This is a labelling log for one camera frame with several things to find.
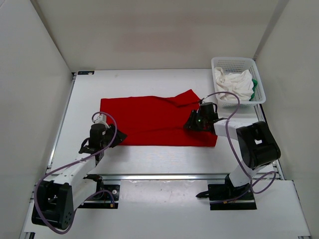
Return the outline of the red t-shirt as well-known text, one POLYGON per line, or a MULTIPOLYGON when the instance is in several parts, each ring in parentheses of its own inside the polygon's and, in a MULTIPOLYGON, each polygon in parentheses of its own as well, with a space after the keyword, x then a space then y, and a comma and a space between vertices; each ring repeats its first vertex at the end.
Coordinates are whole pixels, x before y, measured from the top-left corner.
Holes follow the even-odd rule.
POLYGON ((100 111, 112 116, 118 130, 127 135, 122 146, 214 147, 217 136, 184 129, 199 97, 188 90, 174 97, 126 97, 100 100, 100 111))

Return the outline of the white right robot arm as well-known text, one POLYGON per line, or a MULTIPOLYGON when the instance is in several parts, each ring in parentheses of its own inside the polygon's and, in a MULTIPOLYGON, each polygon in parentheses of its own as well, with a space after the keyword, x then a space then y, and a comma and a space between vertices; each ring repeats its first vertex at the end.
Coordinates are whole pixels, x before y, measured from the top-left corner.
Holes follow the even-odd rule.
POLYGON ((226 177, 224 194, 235 199, 261 169, 281 157, 281 151, 266 122, 244 124, 220 118, 214 107, 211 102, 200 104, 191 111, 184 128, 227 138, 239 166, 226 177))

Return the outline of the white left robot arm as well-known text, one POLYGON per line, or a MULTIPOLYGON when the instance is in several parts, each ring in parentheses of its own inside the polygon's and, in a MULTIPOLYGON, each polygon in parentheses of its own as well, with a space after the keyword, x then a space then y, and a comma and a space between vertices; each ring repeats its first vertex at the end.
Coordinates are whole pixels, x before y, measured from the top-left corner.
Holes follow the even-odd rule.
POLYGON ((38 183, 34 194, 32 223, 65 234, 71 228, 77 208, 85 201, 109 200, 111 207, 114 207, 112 190, 105 188, 100 175, 90 172, 104 157, 106 147, 113 148, 126 138, 127 135, 114 124, 91 125, 89 137, 82 141, 75 163, 60 169, 58 175, 38 183))

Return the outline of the white t-shirt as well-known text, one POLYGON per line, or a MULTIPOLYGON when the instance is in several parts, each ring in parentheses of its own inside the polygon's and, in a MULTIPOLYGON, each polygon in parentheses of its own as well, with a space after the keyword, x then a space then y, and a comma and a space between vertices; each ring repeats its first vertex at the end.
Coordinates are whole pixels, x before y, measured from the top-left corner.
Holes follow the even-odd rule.
POLYGON ((214 68, 217 92, 231 92, 241 100, 249 101, 254 94, 254 82, 249 70, 225 74, 221 67, 214 68))

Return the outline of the white plastic laundry basket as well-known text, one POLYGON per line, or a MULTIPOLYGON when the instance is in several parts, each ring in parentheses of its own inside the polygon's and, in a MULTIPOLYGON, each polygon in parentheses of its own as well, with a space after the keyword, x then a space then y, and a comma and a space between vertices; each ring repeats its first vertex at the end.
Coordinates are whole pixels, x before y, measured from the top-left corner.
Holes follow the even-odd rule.
POLYGON ((255 97, 252 101, 241 101, 241 107, 250 107, 257 104, 262 104, 266 101, 265 92, 259 75, 259 71, 255 64, 255 61, 250 58, 244 57, 214 57, 211 59, 212 76, 214 83, 214 91, 217 93, 215 96, 217 98, 217 104, 220 107, 230 108, 235 107, 238 104, 236 99, 237 95, 231 92, 217 92, 216 91, 216 79, 214 68, 221 67, 225 74, 228 73, 242 73, 245 70, 249 70, 252 75, 252 79, 257 80, 258 86, 255 91, 255 97))

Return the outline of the green t-shirt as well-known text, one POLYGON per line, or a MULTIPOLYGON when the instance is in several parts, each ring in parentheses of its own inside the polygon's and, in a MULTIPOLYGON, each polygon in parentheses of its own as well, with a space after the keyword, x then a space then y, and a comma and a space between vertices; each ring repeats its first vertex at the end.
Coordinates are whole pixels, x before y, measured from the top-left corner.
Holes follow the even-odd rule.
POLYGON ((257 80, 252 79, 252 83, 253 83, 253 88, 252 88, 253 94, 251 95, 251 98, 250 98, 249 101, 252 101, 253 98, 255 97, 255 91, 256 91, 256 88, 257 88, 257 86, 258 86, 257 80))

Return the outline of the small dark table label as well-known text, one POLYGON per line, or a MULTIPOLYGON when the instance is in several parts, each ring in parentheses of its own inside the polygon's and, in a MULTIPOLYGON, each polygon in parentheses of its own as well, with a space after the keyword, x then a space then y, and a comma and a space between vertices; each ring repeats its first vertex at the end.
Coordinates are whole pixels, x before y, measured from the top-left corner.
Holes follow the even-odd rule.
POLYGON ((95 71, 78 71, 78 75, 94 75, 95 71))

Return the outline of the aluminium table frame rail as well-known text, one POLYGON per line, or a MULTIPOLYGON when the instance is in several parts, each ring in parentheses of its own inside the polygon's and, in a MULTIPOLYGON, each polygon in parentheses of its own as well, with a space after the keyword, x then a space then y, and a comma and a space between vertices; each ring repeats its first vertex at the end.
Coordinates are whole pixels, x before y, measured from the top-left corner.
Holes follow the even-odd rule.
POLYGON ((281 157, 281 151, 270 132, 268 124, 266 122, 266 118, 262 111, 262 106, 257 104, 254 106, 256 110, 256 115, 258 118, 258 122, 253 123, 253 127, 256 127, 255 133, 258 135, 258 139, 260 139, 261 143, 253 143, 253 148, 257 150, 257 162, 266 163, 266 165, 276 165, 277 169, 275 172, 279 174, 279 178, 281 180, 285 180, 281 166, 279 164, 279 158, 281 157))

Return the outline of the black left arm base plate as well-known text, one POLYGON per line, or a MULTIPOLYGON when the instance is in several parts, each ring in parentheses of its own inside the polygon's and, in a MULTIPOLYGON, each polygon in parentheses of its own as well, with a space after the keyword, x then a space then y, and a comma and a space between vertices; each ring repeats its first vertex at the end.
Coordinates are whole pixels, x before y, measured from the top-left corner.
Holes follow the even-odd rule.
POLYGON ((120 197, 120 181, 103 181, 104 190, 107 190, 113 196, 111 198, 110 194, 107 192, 102 192, 91 199, 82 203, 80 209, 117 209, 119 206, 120 197))

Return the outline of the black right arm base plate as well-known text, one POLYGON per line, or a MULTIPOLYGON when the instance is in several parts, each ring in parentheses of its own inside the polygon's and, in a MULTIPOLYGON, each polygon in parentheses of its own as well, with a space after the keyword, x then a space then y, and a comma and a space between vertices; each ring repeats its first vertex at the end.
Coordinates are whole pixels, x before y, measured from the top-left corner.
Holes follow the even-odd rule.
POLYGON ((239 188, 226 184, 208 184, 208 190, 198 193, 196 198, 208 198, 211 211, 257 209, 254 195, 248 184, 239 188))

